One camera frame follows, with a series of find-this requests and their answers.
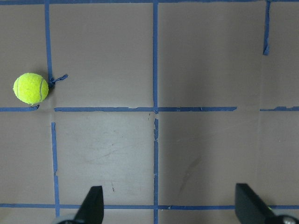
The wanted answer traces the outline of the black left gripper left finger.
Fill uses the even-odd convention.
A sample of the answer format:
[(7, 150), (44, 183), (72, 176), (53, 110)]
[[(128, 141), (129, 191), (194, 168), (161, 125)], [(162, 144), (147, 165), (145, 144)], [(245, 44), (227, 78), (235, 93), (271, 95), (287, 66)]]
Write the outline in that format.
[(74, 224), (101, 224), (104, 218), (104, 200), (102, 186), (90, 188), (77, 211)]

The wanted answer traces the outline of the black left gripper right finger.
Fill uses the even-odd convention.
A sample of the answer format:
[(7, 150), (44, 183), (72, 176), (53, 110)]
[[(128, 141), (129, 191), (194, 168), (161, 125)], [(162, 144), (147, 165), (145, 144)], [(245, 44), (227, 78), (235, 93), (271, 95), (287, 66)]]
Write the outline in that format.
[(235, 214), (241, 224), (270, 224), (277, 216), (246, 183), (235, 186)]

